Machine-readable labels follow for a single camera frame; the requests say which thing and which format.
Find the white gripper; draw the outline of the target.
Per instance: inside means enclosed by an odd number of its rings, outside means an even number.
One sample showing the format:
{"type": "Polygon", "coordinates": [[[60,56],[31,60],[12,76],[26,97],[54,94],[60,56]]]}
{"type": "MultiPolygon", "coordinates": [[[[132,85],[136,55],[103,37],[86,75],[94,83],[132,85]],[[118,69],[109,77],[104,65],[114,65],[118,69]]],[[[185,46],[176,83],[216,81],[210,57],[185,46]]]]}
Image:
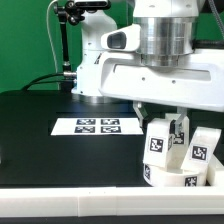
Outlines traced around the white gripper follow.
{"type": "Polygon", "coordinates": [[[145,128],[147,103],[176,106],[170,133],[189,131],[188,109],[224,112],[224,50],[197,49],[175,66],[147,66],[136,52],[142,43],[137,24],[104,34],[99,61],[102,95],[132,100],[139,126],[145,128]]]}

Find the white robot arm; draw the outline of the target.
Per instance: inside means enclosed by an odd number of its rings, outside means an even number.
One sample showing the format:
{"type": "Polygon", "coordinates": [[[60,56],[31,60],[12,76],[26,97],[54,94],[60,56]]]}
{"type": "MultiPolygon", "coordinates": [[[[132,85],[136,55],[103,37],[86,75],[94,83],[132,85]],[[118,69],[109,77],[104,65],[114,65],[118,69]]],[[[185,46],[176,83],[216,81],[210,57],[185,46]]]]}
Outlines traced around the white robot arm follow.
{"type": "Polygon", "coordinates": [[[84,10],[75,94],[224,112],[224,49],[193,42],[205,0],[129,0],[133,23],[121,29],[107,1],[75,0],[84,10]]]}

